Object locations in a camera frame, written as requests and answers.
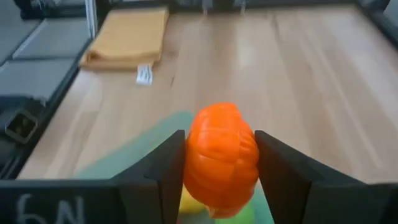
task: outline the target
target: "yellow object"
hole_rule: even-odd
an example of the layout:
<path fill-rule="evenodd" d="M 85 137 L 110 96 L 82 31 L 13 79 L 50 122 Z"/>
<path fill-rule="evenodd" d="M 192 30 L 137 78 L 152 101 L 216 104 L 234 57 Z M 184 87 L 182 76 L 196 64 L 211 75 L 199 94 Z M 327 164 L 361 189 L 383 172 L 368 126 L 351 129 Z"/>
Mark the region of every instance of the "yellow object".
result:
<path fill-rule="evenodd" d="M 180 213 L 197 213 L 205 209 L 204 204 L 195 200 L 187 191 L 185 186 L 182 187 Z"/>
<path fill-rule="evenodd" d="M 80 60 L 92 70 L 135 70 L 160 60 L 169 12 L 164 7 L 111 11 Z"/>

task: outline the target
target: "toy pumpkin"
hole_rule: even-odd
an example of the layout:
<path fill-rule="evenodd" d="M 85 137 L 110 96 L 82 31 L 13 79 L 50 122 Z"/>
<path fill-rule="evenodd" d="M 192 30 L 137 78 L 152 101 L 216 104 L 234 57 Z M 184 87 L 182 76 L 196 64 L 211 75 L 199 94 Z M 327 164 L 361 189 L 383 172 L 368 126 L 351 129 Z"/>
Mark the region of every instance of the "toy pumpkin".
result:
<path fill-rule="evenodd" d="M 229 218 L 249 202 L 259 153 L 249 125 L 232 103 L 199 112 L 187 139 L 184 184 L 211 218 Z"/>

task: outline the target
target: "light wood tabletop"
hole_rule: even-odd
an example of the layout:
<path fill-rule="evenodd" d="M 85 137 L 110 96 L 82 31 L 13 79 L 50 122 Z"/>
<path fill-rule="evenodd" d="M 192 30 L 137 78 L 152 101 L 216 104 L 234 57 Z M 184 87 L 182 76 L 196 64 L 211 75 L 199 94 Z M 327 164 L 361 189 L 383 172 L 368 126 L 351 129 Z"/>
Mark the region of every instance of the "light wood tabletop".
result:
<path fill-rule="evenodd" d="M 229 101 L 320 162 L 398 180 L 398 52 L 354 6 L 175 14 L 164 41 L 152 86 L 80 72 L 19 178 L 69 178 L 174 112 Z"/>

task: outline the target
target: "wooden surface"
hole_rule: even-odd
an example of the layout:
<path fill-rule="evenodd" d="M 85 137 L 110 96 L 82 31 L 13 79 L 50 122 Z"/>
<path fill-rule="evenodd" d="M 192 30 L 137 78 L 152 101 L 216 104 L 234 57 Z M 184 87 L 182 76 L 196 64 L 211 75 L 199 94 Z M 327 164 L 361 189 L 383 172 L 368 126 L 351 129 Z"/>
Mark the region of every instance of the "wooden surface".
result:
<path fill-rule="evenodd" d="M 252 129 L 366 182 L 398 180 L 398 53 L 354 7 L 171 16 L 152 86 L 81 72 L 21 172 L 64 179 L 180 110 Z"/>

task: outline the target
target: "white label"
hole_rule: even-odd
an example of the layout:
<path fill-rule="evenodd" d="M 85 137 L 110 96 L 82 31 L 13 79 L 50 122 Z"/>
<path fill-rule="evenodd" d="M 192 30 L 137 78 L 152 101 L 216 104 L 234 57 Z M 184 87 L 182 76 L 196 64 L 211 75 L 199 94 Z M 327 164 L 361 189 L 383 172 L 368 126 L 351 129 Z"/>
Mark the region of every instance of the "white label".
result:
<path fill-rule="evenodd" d="M 137 71 L 137 84 L 151 85 L 152 84 L 152 69 L 150 65 L 140 65 Z"/>

